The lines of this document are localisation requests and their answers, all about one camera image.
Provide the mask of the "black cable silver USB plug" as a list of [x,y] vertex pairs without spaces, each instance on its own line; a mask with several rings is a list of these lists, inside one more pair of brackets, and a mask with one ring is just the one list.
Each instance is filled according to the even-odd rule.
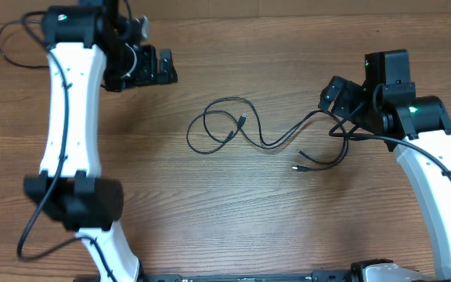
[[2,34],[5,31],[5,29],[11,25],[16,25],[16,24],[20,24],[22,26],[26,26],[28,24],[41,24],[40,20],[28,20],[27,18],[24,19],[15,19],[15,20],[10,20],[6,23],[4,23],[1,27],[0,27],[0,55],[3,58],[3,60],[11,65],[13,65],[14,67],[19,67],[19,68],[24,68],[24,69],[29,69],[29,70],[44,70],[44,69],[48,69],[49,66],[48,65],[29,65],[29,64],[23,64],[23,63],[18,63],[14,60],[12,60],[4,51],[3,49],[3,45],[2,45]]

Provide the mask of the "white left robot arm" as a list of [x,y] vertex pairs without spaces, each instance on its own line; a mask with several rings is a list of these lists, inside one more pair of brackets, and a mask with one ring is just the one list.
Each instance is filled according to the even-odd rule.
[[45,152],[25,194],[88,250],[100,281],[144,281],[121,227],[124,194],[102,175],[99,95],[177,82],[171,51],[148,42],[149,21],[121,14],[116,1],[53,5],[41,12],[38,43],[49,62],[51,99]]

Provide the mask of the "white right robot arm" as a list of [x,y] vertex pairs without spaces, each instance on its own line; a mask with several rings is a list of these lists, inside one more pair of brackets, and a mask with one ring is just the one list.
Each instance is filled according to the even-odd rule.
[[405,49],[365,55],[365,81],[334,76],[319,108],[355,127],[347,140],[380,140],[406,173],[428,229],[437,280],[451,281],[451,118],[437,96],[417,96]]

